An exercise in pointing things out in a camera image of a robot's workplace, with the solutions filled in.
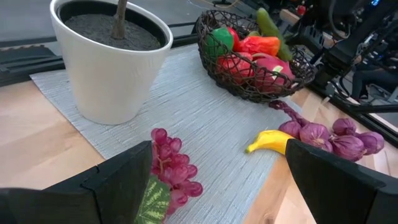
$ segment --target white flower pot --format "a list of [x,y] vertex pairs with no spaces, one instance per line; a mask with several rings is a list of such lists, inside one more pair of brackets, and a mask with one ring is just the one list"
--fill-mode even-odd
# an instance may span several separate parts
[[[85,118],[97,123],[120,124],[129,121],[149,97],[150,87],[172,46],[172,32],[149,11],[128,3],[128,9],[148,18],[153,22],[152,28],[162,31],[163,47],[133,51],[100,44],[63,23],[59,10],[73,1],[52,0],[50,13],[77,108]],[[117,0],[95,1],[117,5]]]

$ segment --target green leaf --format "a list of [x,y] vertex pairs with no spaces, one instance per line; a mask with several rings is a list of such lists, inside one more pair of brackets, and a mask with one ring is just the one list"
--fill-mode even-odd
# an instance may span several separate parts
[[134,224],[160,224],[170,202],[170,190],[156,176],[150,176]]

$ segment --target gray placemat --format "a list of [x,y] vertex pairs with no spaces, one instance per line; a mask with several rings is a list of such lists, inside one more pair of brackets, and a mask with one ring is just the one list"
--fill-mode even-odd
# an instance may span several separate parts
[[105,159],[150,139],[153,128],[163,127],[182,139],[182,152],[198,167],[194,180],[203,184],[204,193],[190,198],[167,223],[242,223],[278,156],[273,151],[246,155],[244,149],[259,131],[289,120],[281,111],[217,87],[200,63],[197,45],[171,51],[139,114],[117,126],[96,124],[79,114],[66,71],[31,77]]

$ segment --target grapes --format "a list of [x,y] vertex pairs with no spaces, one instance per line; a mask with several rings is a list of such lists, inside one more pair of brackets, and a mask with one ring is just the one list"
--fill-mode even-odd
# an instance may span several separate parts
[[155,128],[150,132],[152,143],[151,174],[170,188],[170,203],[167,214],[172,215],[178,208],[188,202],[189,197],[198,197],[203,193],[199,182],[189,181],[198,173],[198,168],[189,164],[190,158],[180,154],[182,141],[167,136],[163,128]]

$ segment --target wicker basket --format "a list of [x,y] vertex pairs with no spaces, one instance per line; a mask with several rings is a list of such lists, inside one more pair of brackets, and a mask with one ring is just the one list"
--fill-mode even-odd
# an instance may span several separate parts
[[[279,72],[272,72],[263,67],[258,67],[254,62],[242,57],[240,54],[230,51],[227,46],[214,39],[214,44],[209,46],[206,38],[213,38],[210,33],[220,27],[231,27],[244,39],[252,30],[258,30],[256,22],[224,11],[210,10],[204,12],[197,20],[197,33],[199,53],[203,67],[209,76],[216,81],[216,84],[227,89],[231,94],[240,96],[245,100],[256,103],[265,103],[271,100],[289,96],[297,90],[302,89],[311,82],[314,77],[314,69],[305,58],[305,54],[296,47],[291,47],[293,60],[290,62],[290,69],[295,78],[290,79],[287,75]],[[215,58],[207,52],[217,52],[223,48],[223,54]],[[236,61],[233,68],[220,69],[217,61],[234,58]],[[236,65],[244,60],[251,66],[244,70],[239,70]]]

